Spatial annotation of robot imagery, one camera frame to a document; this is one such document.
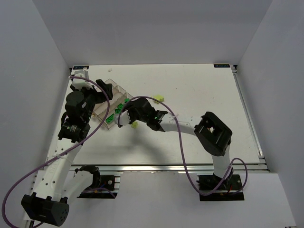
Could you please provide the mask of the upturned green 2x4 lego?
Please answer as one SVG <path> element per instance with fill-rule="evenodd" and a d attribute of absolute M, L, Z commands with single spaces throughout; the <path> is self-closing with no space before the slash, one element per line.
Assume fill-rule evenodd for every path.
<path fill-rule="evenodd" d="M 107 124 L 110 124 L 113 120 L 114 120 L 114 114 L 108 116 L 105 121 Z"/>

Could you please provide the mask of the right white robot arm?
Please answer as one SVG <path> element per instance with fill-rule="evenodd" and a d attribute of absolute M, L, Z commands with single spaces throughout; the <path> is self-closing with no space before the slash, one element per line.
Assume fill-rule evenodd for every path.
<path fill-rule="evenodd" d="M 214 165 L 214 179 L 228 181 L 233 173 L 229 167 L 229 147 L 232 131 L 214 113 L 206 112 L 201 117 L 175 116 L 171 112 L 156 110 L 146 98 L 129 101 L 121 116 L 129 123 L 141 121 L 149 128 L 159 132 L 181 132 L 196 136 L 205 149 L 212 156 Z"/>

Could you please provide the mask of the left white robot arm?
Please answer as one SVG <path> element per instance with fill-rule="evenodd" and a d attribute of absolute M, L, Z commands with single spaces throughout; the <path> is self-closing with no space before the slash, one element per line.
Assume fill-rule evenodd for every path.
<path fill-rule="evenodd" d="M 106 84 L 101 79 L 96 84 L 103 89 L 102 92 L 84 80 L 72 81 L 72 92 L 66 96 L 54 160 L 48 165 L 33 192 L 24 195 L 21 200 L 22 207 L 32 220 L 62 226 L 71 202 L 86 188 L 97 187 L 99 183 L 98 169 L 90 166 L 80 169 L 74 180 L 64 184 L 73 160 L 89 133 L 89 121 L 95 105 L 109 102 L 113 98 L 112 84 Z"/>

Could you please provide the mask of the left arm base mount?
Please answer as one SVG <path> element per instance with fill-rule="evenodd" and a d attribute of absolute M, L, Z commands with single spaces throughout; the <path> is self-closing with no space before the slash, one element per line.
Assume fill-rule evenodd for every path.
<path fill-rule="evenodd" d="M 118 194 L 118 187 L 115 180 L 118 176 L 100 174 L 98 167 L 93 165 L 84 165 L 74 170 L 75 174 L 79 171 L 87 171 L 93 175 L 92 184 L 82 192 L 78 198 L 80 199 L 114 199 Z"/>

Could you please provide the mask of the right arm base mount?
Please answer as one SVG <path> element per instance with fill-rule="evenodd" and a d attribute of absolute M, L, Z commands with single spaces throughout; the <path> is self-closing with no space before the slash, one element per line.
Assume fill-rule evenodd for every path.
<path fill-rule="evenodd" d="M 219 183 L 220 178 L 214 175 L 199 175 L 197 179 L 199 190 L 208 193 Z M 233 174 L 229 180 L 224 180 L 217 190 L 208 196 L 199 196 L 201 202 L 208 201 L 244 201 L 244 193 L 240 190 L 242 181 L 239 174 Z"/>

